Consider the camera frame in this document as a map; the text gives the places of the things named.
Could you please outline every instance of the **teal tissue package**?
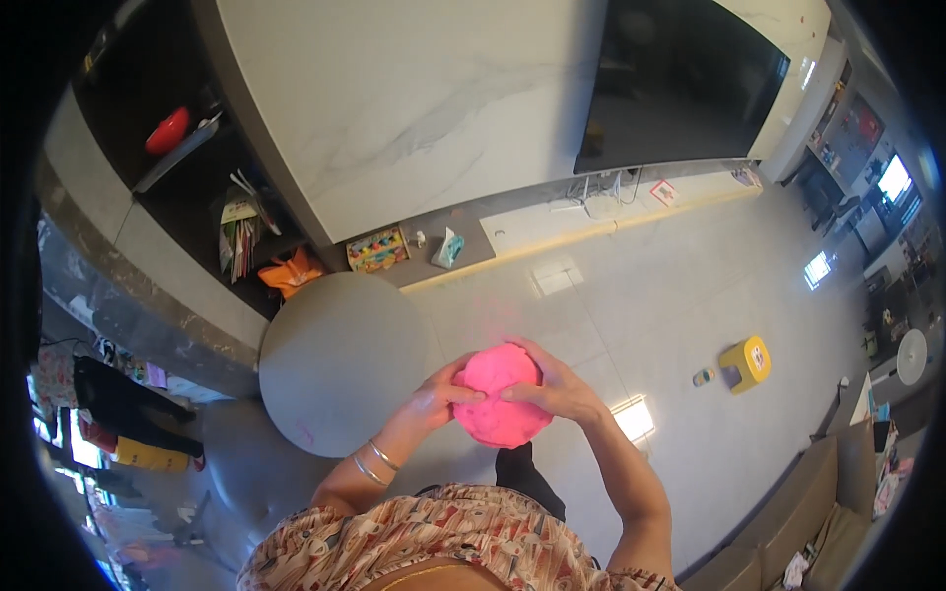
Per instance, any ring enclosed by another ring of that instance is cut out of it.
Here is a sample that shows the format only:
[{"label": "teal tissue package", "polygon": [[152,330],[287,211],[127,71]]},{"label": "teal tissue package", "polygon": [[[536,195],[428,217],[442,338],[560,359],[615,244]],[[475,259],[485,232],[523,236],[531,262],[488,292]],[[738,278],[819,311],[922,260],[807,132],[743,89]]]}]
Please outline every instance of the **teal tissue package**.
[{"label": "teal tissue package", "polygon": [[444,243],[440,245],[439,249],[437,249],[437,253],[433,255],[433,260],[430,262],[437,267],[451,269],[453,267],[454,261],[457,260],[457,256],[460,254],[460,251],[463,249],[463,247],[464,238],[462,236],[455,235],[452,230],[447,228],[447,231],[444,234]]}]

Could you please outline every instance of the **floral fabric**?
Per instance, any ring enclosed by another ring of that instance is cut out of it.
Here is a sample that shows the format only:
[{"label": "floral fabric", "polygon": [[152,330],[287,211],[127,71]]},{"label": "floral fabric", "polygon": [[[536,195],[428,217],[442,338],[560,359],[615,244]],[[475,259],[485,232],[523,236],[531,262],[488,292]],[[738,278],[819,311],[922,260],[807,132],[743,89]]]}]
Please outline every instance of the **floral fabric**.
[{"label": "floral fabric", "polygon": [[595,568],[578,536],[529,497],[447,484],[343,517],[316,507],[284,519],[236,578],[241,591],[344,589],[433,557],[482,565],[514,591],[677,590],[663,577]]}]

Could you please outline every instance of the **monitor screen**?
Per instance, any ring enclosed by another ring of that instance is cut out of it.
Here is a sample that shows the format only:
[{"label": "monitor screen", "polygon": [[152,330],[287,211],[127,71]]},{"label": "monitor screen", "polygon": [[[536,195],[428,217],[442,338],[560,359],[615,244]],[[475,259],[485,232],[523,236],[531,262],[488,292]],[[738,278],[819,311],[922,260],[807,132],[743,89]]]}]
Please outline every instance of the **monitor screen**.
[{"label": "monitor screen", "polygon": [[610,0],[574,171],[744,158],[788,67],[713,0]]},{"label": "monitor screen", "polygon": [[881,191],[884,191],[884,199],[890,203],[896,203],[903,194],[910,190],[910,187],[913,186],[913,179],[910,178],[910,173],[903,166],[900,156],[894,154],[890,164],[887,165],[887,170],[884,171],[884,175],[877,181],[877,186],[880,187]]}]

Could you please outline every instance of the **black pants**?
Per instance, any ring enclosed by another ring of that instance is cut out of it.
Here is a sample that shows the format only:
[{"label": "black pants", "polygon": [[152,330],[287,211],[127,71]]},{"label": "black pants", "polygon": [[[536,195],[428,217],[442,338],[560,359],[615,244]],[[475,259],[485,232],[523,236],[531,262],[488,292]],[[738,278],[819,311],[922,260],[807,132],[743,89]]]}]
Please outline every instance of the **black pants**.
[{"label": "black pants", "polygon": [[[520,445],[516,449],[501,449],[496,455],[496,485],[523,493],[545,510],[552,517],[565,522],[565,502],[555,494],[545,478],[535,469],[532,461],[532,442]],[[418,494],[439,488],[431,484],[421,489]]]},{"label": "black pants", "polygon": [[144,407],[170,414],[179,423],[192,421],[193,412],[91,357],[76,360],[75,381],[79,407],[89,409],[96,423],[109,433],[193,458],[203,455],[203,443],[157,426],[145,415]]}]

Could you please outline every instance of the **bracelet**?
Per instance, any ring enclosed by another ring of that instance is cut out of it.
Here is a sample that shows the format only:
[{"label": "bracelet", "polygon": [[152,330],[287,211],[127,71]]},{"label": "bracelet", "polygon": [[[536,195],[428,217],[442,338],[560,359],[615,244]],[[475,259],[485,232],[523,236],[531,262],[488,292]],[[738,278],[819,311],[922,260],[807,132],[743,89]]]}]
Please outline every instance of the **bracelet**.
[{"label": "bracelet", "polygon": [[365,466],[364,463],[361,462],[361,458],[358,457],[357,453],[358,452],[356,452],[356,455],[352,456],[352,459],[355,461],[355,465],[358,467],[361,473],[365,475],[366,477],[370,478],[372,482],[374,482],[376,485],[387,487],[388,483],[382,480],[381,478],[378,478],[377,474],[369,470],[368,467]]},{"label": "bracelet", "polygon": [[394,463],[394,462],[391,460],[391,458],[388,458],[388,455],[387,455],[386,453],[384,453],[383,451],[381,451],[380,449],[377,448],[377,445],[375,445],[375,442],[373,442],[372,440],[369,439],[369,440],[368,440],[368,444],[371,445],[371,449],[372,449],[372,451],[375,452],[375,455],[378,456],[381,461],[383,461],[384,463],[388,464],[388,467],[389,467],[389,468],[391,468],[391,469],[394,470],[395,472],[397,472],[398,470],[401,469],[401,467],[400,467],[399,465],[397,465],[396,463]]}]

